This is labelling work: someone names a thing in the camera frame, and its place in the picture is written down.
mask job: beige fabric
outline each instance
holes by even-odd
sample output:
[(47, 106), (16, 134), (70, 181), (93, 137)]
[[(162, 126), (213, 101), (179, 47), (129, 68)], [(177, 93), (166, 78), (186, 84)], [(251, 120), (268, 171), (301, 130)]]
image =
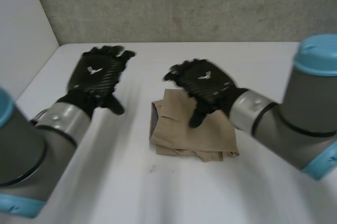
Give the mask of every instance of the beige fabric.
[(208, 115), (202, 125), (193, 129), (188, 122), (195, 100), (183, 90), (166, 89), (163, 100), (153, 102), (158, 122), (150, 137), (159, 155), (195, 155), (204, 162), (237, 157), (235, 130), (221, 111)]

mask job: light blue joint cap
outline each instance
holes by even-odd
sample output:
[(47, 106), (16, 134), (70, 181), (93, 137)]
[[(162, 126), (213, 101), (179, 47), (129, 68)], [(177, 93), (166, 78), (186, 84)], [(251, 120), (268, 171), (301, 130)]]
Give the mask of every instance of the light blue joint cap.
[(14, 103), (8, 93), (0, 88), (0, 128), (6, 124), (14, 111)]
[(337, 166), (337, 141), (315, 157), (302, 172), (315, 180), (320, 180)]
[(299, 71), (323, 77), (337, 76), (337, 34), (311, 36), (301, 42), (294, 66)]
[(35, 218), (46, 201), (0, 194), (0, 211), (26, 218)]

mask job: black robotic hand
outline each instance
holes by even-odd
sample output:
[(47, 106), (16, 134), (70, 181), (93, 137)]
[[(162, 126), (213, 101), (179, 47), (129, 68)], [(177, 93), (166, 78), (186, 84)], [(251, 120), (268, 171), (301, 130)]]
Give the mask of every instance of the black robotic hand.
[(228, 116), (235, 100), (247, 91), (237, 88), (230, 76), (205, 59), (172, 66), (164, 80), (174, 81), (196, 99), (196, 109), (189, 122), (192, 128), (200, 126), (207, 114), (216, 110), (221, 109)]
[(66, 99), (80, 103), (75, 105), (89, 111), (88, 114), (96, 107), (107, 107), (115, 114), (123, 114), (124, 108), (113, 92), (127, 61), (135, 56), (134, 52), (123, 50), (122, 46), (103, 46), (83, 53), (68, 82)]

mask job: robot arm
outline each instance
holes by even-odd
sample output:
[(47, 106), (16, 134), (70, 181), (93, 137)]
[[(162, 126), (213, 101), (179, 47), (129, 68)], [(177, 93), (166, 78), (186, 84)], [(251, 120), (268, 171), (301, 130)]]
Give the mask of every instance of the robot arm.
[(134, 52), (121, 46), (93, 48), (82, 55), (68, 93), (29, 123), (0, 89), (0, 211), (36, 217), (81, 143), (96, 107), (115, 114), (124, 108), (114, 87)]
[(196, 98), (191, 127), (220, 109), (236, 128), (316, 180), (337, 165), (337, 35), (301, 43), (282, 104), (238, 88), (206, 60), (175, 65), (164, 80)]

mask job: white tabletop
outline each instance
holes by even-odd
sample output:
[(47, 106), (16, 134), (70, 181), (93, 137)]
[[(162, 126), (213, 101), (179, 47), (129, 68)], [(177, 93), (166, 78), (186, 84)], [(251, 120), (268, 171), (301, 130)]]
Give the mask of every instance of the white tabletop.
[[(18, 100), (32, 117), (65, 94), (82, 52), (60, 47)], [(130, 43), (137, 52), (116, 96), (126, 113), (97, 109), (92, 124), (39, 217), (1, 216), (5, 224), (335, 223), (337, 170), (315, 182), (237, 131), (240, 156), (203, 163), (158, 156), (148, 143), (151, 101), (172, 83), (169, 67), (208, 58), (240, 87), (281, 101), (297, 43)]]

